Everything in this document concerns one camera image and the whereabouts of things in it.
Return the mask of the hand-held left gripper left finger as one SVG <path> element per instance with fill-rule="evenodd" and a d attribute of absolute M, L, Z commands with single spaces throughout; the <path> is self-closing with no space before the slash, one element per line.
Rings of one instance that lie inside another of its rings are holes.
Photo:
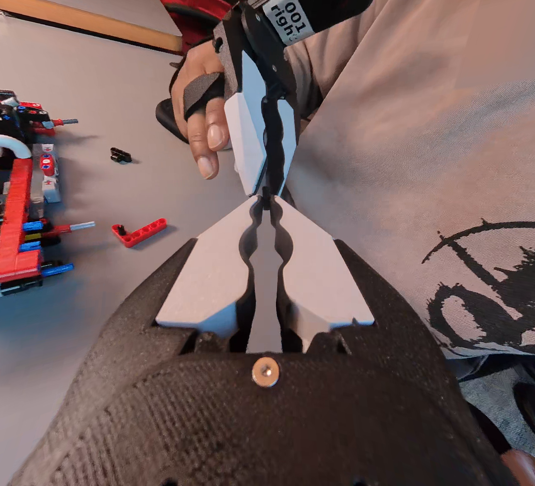
<path fill-rule="evenodd" d="M 252 196 L 195 239 L 156 322 L 222 338 L 248 335 L 256 310 L 251 264 L 256 249 L 257 196 Z"/>

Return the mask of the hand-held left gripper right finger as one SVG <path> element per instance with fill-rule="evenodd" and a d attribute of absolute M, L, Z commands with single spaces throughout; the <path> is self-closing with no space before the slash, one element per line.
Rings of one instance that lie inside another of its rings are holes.
<path fill-rule="evenodd" d="M 273 197 L 277 317 L 283 352 L 306 352 L 317 334 L 374 316 L 335 240 L 281 197 Z"/>

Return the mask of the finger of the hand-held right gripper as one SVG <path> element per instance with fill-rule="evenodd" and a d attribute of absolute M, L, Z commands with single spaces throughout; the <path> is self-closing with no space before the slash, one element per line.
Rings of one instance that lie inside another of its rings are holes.
<path fill-rule="evenodd" d="M 267 88 L 252 58 L 242 51 L 242 91 L 225 101 L 235 166 L 246 196 L 258 194 L 265 182 L 268 155 L 262 111 Z"/>
<path fill-rule="evenodd" d="M 266 150 L 265 185 L 271 195 L 283 192 L 298 144 L 298 118 L 285 99 L 266 97 L 262 101 Z"/>

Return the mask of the red angled lego beam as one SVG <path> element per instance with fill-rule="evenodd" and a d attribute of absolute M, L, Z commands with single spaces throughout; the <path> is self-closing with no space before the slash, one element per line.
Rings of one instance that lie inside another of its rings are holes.
<path fill-rule="evenodd" d="M 143 226 L 142 228 L 139 228 L 135 231 L 128 231 L 126 229 L 128 232 L 128 236 L 124 240 L 117 236 L 116 229 L 115 229 L 117 227 L 115 225 L 117 224 L 114 224 L 113 226 L 111 226 L 112 233 L 124 247 L 130 249 L 130 248 L 137 246 L 141 242 L 144 242 L 145 240 L 150 239 L 151 237 L 157 235 L 158 233 L 166 229 L 167 220 L 165 218 L 159 218 L 156 221 L 151 222 L 147 224 L 146 226 Z"/>

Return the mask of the lego car model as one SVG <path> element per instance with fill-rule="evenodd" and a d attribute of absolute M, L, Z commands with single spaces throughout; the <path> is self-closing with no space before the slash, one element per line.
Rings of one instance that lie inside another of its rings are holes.
<path fill-rule="evenodd" d="M 74 269 L 47 260 L 45 249 L 95 222 L 54 225 L 47 206 L 61 203 L 57 128 L 77 119 L 52 118 L 42 104 L 1 90 L 1 297 L 43 286 Z"/>

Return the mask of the person's right hand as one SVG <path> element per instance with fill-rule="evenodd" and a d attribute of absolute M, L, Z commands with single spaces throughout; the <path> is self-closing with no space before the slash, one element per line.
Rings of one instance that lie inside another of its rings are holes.
<path fill-rule="evenodd" d="M 220 73 L 224 68 L 215 52 L 212 41 L 191 48 L 184 64 L 172 80 L 170 96 L 177 127 L 188 140 L 191 153 L 201 176 L 211 180 L 218 175 L 217 153 L 229 143 L 230 132 L 225 115 L 223 98 L 210 99 L 204 108 L 184 119 L 184 89 L 204 74 Z"/>

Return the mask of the red plastic chairs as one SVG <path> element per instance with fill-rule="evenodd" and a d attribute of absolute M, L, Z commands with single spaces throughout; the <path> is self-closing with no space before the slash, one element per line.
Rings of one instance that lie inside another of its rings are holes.
<path fill-rule="evenodd" d="M 207 38 L 232 7 L 224 0 L 159 1 L 181 32 L 181 55 Z"/>

